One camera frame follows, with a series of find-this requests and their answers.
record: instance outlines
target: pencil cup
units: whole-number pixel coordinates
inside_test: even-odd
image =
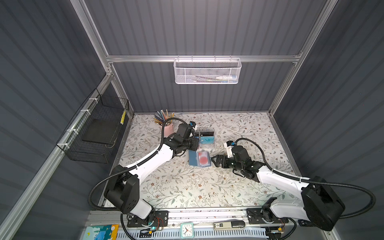
[[[173,130],[173,123],[169,124],[168,126],[165,126],[164,127],[164,137],[168,137],[169,135],[171,135],[172,133],[174,133],[174,130]]]

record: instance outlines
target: white cable tray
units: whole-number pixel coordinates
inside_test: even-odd
[[[127,229],[128,233],[134,238],[134,239],[140,239],[139,238],[139,232],[140,230],[131,230]],[[194,229],[195,232],[195,238],[229,238],[234,239],[238,237],[252,237],[252,238],[258,238],[258,239],[265,239],[269,238],[265,235],[265,228],[258,228],[258,227],[245,227],[242,230],[220,230],[215,231],[213,228],[196,228]],[[164,229],[162,231],[157,231],[151,234],[150,237],[145,237],[143,239],[148,240],[157,240],[157,239],[180,239],[180,228],[174,228],[174,229]],[[129,240],[128,236],[124,233],[122,229],[119,228],[118,235],[116,240]]]
[[[231,57],[175,58],[177,84],[237,84],[241,61]]]

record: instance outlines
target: wire basket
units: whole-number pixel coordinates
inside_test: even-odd
[[[111,152],[116,144],[128,110],[127,99],[99,95],[87,110],[81,110],[83,115],[75,127],[66,130],[70,131],[67,141],[57,143],[57,146],[71,160],[108,163],[112,158]],[[105,128],[98,128],[100,123],[108,127],[109,134],[104,136],[108,140],[100,142],[99,140],[87,139],[91,130],[93,130],[92,132],[96,137],[105,134]]]
[[[237,84],[240,76],[239,58],[175,58],[177,84]]]

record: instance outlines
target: white mesh basket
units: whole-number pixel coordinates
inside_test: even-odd
[[[177,84],[236,84],[241,62],[239,58],[175,58]]]

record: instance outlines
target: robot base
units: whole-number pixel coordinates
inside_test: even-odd
[[[155,211],[155,218],[151,226],[157,227],[157,224],[158,224],[157,217],[160,218],[159,227],[166,227],[168,225],[168,211]],[[140,219],[136,215],[134,215],[133,217],[128,216],[127,227],[143,227],[141,222],[142,222],[142,219]]]
[[[266,223],[281,223],[281,222],[288,223],[289,222],[288,218],[286,217],[280,218],[281,221],[278,218],[274,217],[271,222],[266,222],[263,218],[264,216],[263,216],[262,210],[263,209],[261,207],[247,209],[249,224],[266,224]]]

